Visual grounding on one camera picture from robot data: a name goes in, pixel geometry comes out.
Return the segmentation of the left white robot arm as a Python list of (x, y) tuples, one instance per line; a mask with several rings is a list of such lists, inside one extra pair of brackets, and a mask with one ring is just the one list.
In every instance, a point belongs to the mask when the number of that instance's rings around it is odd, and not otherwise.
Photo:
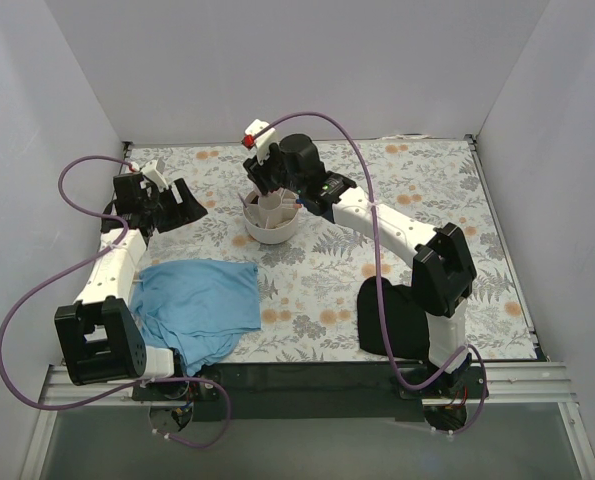
[(182, 398), (190, 377), (174, 347), (148, 346), (128, 303), (138, 264), (155, 233), (165, 233), (207, 215), (184, 179), (168, 186), (142, 173), (113, 178), (115, 198), (102, 213), (100, 249), (91, 274), (73, 304), (61, 306), (54, 323), (63, 359), (76, 385), (155, 379), (170, 400)]

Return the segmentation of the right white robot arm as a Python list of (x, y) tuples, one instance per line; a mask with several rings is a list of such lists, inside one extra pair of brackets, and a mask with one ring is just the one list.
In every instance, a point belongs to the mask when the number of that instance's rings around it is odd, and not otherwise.
[(463, 389), (472, 361), (465, 311), (477, 273), (461, 228), (420, 223), (376, 203), (353, 180), (327, 170), (305, 134), (280, 141), (268, 133), (247, 134), (242, 143), (254, 153), (244, 168), (260, 195), (288, 190), (310, 213), (367, 236), (377, 249), (386, 248), (411, 268), (412, 302), (422, 311), (429, 332), (429, 377), (404, 388), (431, 387), (446, 398)]

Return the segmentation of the white round divided organizer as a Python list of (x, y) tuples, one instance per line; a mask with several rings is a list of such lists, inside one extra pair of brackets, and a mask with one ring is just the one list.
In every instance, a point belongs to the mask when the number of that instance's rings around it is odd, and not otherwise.
[(251, 191), (244, 196), (250, 205), (249, 211), (242, 213), (248, 233), (259, 243), (277, 245), (290, 240), (298, 230), (299, 209), (284, 208), (283, 202), (296, 200), (297, 196), (285, 189), (280, 192), (279, 200), (265, 200), (263, 195)]

